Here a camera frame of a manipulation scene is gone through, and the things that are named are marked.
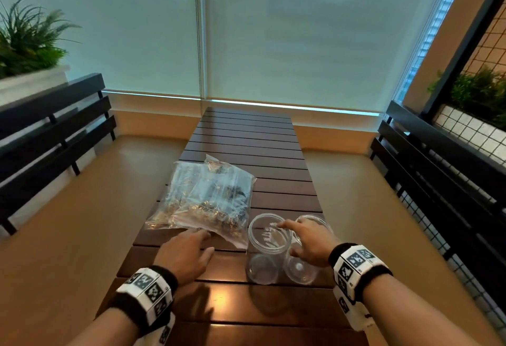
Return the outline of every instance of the table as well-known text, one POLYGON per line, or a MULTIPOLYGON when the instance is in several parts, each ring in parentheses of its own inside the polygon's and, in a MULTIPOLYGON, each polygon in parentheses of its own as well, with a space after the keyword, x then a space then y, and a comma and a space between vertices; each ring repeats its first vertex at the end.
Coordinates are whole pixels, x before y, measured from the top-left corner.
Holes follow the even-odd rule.
MULTIPOLYGON (((264 212, 290 220, 307 213, 324 218, 288 115, 207 108, 180 160, 202 162, 206 153, 257 177, 250 219, 264 212)), ((152 264, 161 244, 180 232, 143 228, 104 302, 137 269, 152 264)), ((351 330, 333 296, 330 267, 310 286, 297 285, 284 274, 276 285, 255 285, 246 278, 244 250, 217 235, 203 244, 208 246, 216 252, 207 271, 177 291, 177 322, 168 344, 368 344, 363 332, 351 330)))

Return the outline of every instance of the plastic jar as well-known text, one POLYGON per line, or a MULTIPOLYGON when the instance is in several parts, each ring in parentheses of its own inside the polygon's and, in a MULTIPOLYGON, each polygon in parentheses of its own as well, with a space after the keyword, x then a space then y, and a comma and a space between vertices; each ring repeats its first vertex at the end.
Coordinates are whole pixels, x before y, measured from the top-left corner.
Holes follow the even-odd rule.
POLYGON ((291 245, 291 231, 277 227, 282 221, 279 215, 264 213, 257 215, 248 227, 246 274, 259 285, 275 283, 283 270, 285 254, 291 245))
MULTIPOLYGON (((317 217, 316 215, 301 215, 295 220, 295 222, 298 222, 301 218, 305 218, 307 220, 316 222, 319 225, 325 226, 333 233, 332 228, 324 220, 322 220, 320 217, 317 217)), ((302 246, 299 236, 294 232, 292 232, 291 242, 298 246, 302 246)), ((283 268, 286 275, 288 275, 288 278, 296 283, 299 283, 300 285, 309 285, 316 279, 316 276, 320 272, 320 267, 310 265, 300 258, 292 257, 289 253, 286 253, 283 268)))

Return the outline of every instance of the roller blind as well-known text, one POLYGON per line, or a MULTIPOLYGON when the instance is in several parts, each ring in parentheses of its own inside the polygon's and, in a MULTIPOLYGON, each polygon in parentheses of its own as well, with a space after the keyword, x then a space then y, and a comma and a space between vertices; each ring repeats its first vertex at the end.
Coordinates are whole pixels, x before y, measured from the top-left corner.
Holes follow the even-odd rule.
MULTIPOLYGON (((2 0, 9 7, 16 0, 2 0)), ((195 0, 26 0, 82 29, 61 41, 70 79, 102 73, 115 90, 199 96, 195 0)))
POLYGON ((437 0, 206 0, 208 96, 384 111, 437 0))

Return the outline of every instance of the bench backrest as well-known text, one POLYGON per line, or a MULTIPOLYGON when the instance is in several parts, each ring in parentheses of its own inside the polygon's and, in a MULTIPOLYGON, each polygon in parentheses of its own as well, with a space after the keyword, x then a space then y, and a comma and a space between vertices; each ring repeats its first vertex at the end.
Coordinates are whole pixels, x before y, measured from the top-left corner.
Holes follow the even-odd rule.
POLYGON ((449 244, 445 259, 457 254, 506 308, 506 168, 396 102, 387 114, 371 145, 387 181, 408 193, 449 244))
POLYGON ((76 160, 107 134, 114 139, 104 88, 90 74, 0 108, 0 225, 11 235, 12 214, 67 168, 78 175, 76 160))

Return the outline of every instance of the planter box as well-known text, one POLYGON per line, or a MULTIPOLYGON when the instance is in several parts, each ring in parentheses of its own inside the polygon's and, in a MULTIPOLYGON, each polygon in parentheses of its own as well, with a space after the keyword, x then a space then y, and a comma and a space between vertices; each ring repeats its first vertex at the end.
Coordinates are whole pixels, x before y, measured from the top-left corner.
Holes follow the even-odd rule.
POLYGON ((440 126, 460 140, 506 166, 506 132, 452 106, 443 105, 434 125, 440 126))
POLYGON ((4 78, 0 81, 0 106, 28 97, 67 82, 68 65, 30 74, 4 78))

